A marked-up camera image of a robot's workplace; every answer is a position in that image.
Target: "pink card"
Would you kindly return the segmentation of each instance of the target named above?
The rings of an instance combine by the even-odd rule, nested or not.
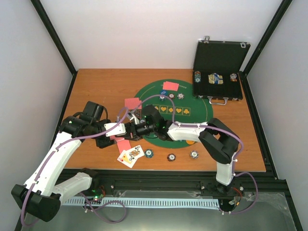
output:
[[[131,145],[128,140],[119,141],[116,144],[117,144],[117,148],[119,149],[120,153],[122,153],[124,150],[126,151],[126,150],[131,149]]]
[[[123,141],[123,140],[124,140],[123,137],[116,137],[116,136],[111,136],[110,139],[111,139],[111,140],[115,140],[116,142],[119,142],[119,141]]]
[[[124,106],[128,107],[129,110],[135,109],[140,103],[141,100],[139,98],[124,99]]]
[[[178,91],[179,84],[178,83],[173,83],[173,82],[164,82],[163,84],[163,90],[175,90]]]

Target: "white poker chip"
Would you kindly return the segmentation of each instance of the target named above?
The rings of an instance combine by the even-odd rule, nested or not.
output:
[[[169,155],[167,156],[167,160],[168,160],[168,161],[174,161],[174,160],[175,160],[175,155],[174,155],[174,154],[169,154]]]
[[[178,99],[182,100],[184,98],[184,94],[183,93],[179,93],[178,94]]]
[[[191,157],[192,157],[193,159],[197,159],[197,158],[199,157],[198,152],[197,152],[197,151],[191,151]]]

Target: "playing card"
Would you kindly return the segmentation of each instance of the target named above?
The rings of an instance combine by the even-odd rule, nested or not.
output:
[[[132,168],[136,163],[137,159],[144,156],[144,152],[140,145],[133,147],[129,150],[124,150],[118,157],[118,161],[122,164]]]
[[[143,152],[143,150],[142,150],[140,145],[138,145],[136,147],[133,147],[131,149],[128,149],[128,150],[126,150],[126,152],[130,156],[133,156],[135,159],[138,159],[138,158],[144,156],[144,152]]]

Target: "case handle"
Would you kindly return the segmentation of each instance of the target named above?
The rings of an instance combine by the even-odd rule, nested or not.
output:
[[[209,103],[210,104],[212,104],[212,105],[226,105],[227,104],[227,100],[228,100],[228,98],[226,98],[226,97],[224,97],[223,99],[225,100],[225,103],[213,103],[212,102],[212,96],[208,96],[208,101],[209,101]]]

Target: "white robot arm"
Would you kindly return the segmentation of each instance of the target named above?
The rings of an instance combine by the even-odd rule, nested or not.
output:
[[[77,173],[61,184],[55,184],[67,161],[81,145],[83,139],[75,139],[65,143],[60,148],[57,147],[71,138],[99,134],[114,127],[116,123],[111,123],[109,119],[99,121],[102,113],[103,107],[101,105],[88,102],[84,111],[78,113],[79,117],[77,115],[69,116],[62,122],[59,133],[40,166],[24,185],[15,185],[12,189],[12,195],[20,208],[22,208],[28,193],[30,196],[28,202],[26,201],[26,211],[44,221],[49,221],[56,215],[61,204],[66,200],[81,191],[98,187],[95,183],[96,180],[93,180],[96,178],[96,173],[89,169]],[[139,123],[139,120],[130,114],[129,117],[134,122],[119,123],[115,129],[95,137],[96,146],[104,148],[114,144],[115,141],[110,139],[111,135],[137,141],[142,139],[143,135],[151,133],[155,133],[158,138],[164,141],[191,140],[201,142],[217,161],[216,180],[223,185],[231,183],[233,179],[233,158],[239,143],[235,138],[225,133],[205,128],[205,126],[210,125],[232,133],[223,123],[217,119],[211,119],[209,122],[201,124],[173,123],[164,120],[152,105],[144,107],[142,114],[145,117],[145,122]]]

